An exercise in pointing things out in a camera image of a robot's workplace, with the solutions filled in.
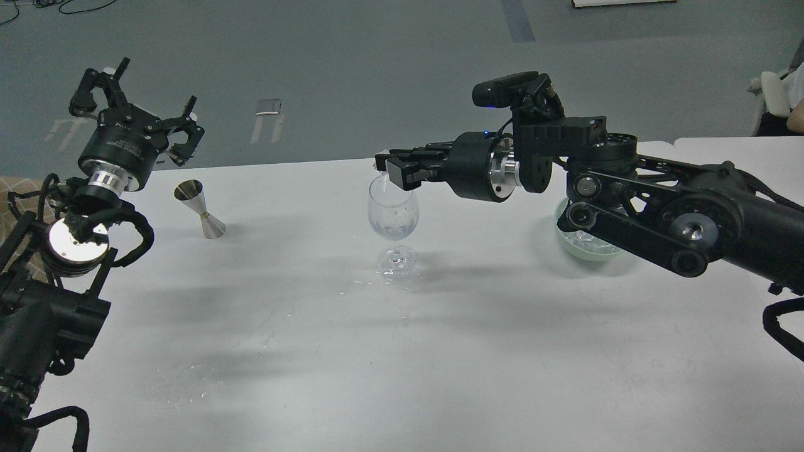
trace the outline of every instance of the white table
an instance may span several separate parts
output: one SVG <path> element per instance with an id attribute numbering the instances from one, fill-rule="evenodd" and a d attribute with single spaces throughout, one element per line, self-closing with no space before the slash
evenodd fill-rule
<path id="1" fill-rule="evenodd" d="M 713 143 L 639 152 L 728 157 L 804 202 L 800 149 Z M 156 245 L 112 272 L 95 347 L 48 376 L 32 414 L 87 409 L 92 451 L 804 447 L 804 367 L 762 330 L 781 299 L 767 281 L 723 262 L 686 279 L 630 255 L 575 260 L 553 232 L 556 168 L 544 194 L 501 204 L 425 184 L 401 242 L 422 275 L 387 284 L 375 259 L 391 243 L 366 219 L 375 176 L 368 159 L 153 173 L 126 199 Z M 173 199 L 185 179 L 222 238 Z M 68 450 L 73 430 L 43 429 L 35 450 Z"/>

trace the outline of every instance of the light green bowl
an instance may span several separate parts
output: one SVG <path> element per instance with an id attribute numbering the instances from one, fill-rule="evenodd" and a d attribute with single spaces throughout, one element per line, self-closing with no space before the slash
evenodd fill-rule
<path id="1" fill-rule="evenodd" d="M 562 248 L 578 259 L 590 262 L 609 261 L 625 253 L 625 250 L 598 239 L 587 232 L 564 232 L 558 229 L 556 222 L 561 217 L 561 214 L 564 213 L 564 209 L 567 208 L 567 203 L 569 203 L 569 199 L 562 199 L 556 206 L 556 213 L 553 216 L 553 228 L 556 230 L 556 235 Z"/>

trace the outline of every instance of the jigger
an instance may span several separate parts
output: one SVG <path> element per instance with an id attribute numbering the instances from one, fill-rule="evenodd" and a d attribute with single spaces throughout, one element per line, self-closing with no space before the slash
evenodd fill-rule
<path id="1" fill-rule="evenodd" d="M 207 239 L 216 239 L 226 232 L 226 224 L 207 212 L 201 182 L 195 179 L 186 180 L 176 186 L 173 196 L 201 216 L 201 230 Z"/>

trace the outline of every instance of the robotic arm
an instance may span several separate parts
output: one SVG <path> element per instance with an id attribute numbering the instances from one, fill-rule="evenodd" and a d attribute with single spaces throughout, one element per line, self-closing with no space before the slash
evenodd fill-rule
<path id="1" fill-rule="evenodd" d="M 73 406 L 27 418 L 31 404 L 47 372 L 67 375 L 95 343 L 109 314 L 110 303 L 98 298 L 109 270 L 133 263 L 154 243 L 148 220 L 120 195 L 146 185 L 157 157 L 167 150 L 169 135 L 187 134 L 187 142 L 167 151 L 178 166 L 192 157 L 203 136 L 191 113 L 195 97 L 180 117 L 171 119 L 130 104 L 119 85 L 128 63 L 124 58 L 114 74 L 87 69 L 70 101 L 71 115 L 94 117 L 92 90 L 101 88 L 109 105 L 97 115 L 95 132 L 78 159 L 88 177 L 60 183 L 56 175 L 48 175 L 39 191 L 9 193 L 17 224 L 0 245 L 0 271 L 7 267 L 0 274 L 0 450 L 31 450 L 39 428 L 68 416 L 78 421 L 73 450 L 86 450 L 89 423 L 84 410 Z M 38 211 L 22 214 L 16 199 L 33 196 L 39 197 Z M 55 211 L 51 224 L 44 221 L 45 202 Z M 142 243 L 115 260 L 108 230 L 122 222 L 133 224 Z M 12 262 L 18 249 L 22 251 Z M 50 284 L 32 279 L 26 269 L 36 253 Z M 84 275 L 99 266 L 82 294 L 60 283 L 61 277 Z"/>
<path id="2" fill-rule="evenodd" d="M 466 132 L 453 142 L 377 154 L 377 169 L 404 190 L 447 182 L 462 198 L 502 202 L 517 186 L 543 192 L 556 163 L 567 172 L 569 198 L 561 230 L 584 230 L 684 277 L 723 259 L 772 281 L 773 294 L 785 287 L 804 294 L 804 208 L 731 162 L 639 155 L 637 138 L 607 132 L 605 117 L 566 117 L 543 73 L 478 84 L 472 100 L 510 107 L 511 120 L 496 134 Z M 513 134 L 503 132 L 509 123 Z M 804 343 L 777 321 L 794 310 L 804 310 L 804 298 L 769 306 L 764 324 L 804 360 Z"/>

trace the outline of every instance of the gray floor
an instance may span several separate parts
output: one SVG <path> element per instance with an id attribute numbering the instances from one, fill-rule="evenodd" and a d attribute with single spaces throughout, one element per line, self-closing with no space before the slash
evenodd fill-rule
<path id="1" fill-rule="evenodd" d="M 65 121 L 69 99 L 87 67 L 123 56 L 132 61 L 121 85 L 135 105 L 173 117 L 199 98 L 207 134 L 189 166 L 229 166 L 365 158 L 496 129 L 508 112 L 472 106 L 472 87 L 526 70 L 551 76 L 568 115 L 606 115 L 611 131 L 670 142 L 746 135 L 749 79 L 788 64 L 804 22 L 799 0 L 579 10 L 571 0 L 119 0 L 88 14 L 20 10 L 0 26 L 0 174 L 40 178 L 78 174 L 94 124 Z M 0 20 L 13 13 L 0 7 Z M 257 102 L 272 98 L 282 99 L 281 124 L 264 117 L 255 131 Z"/>

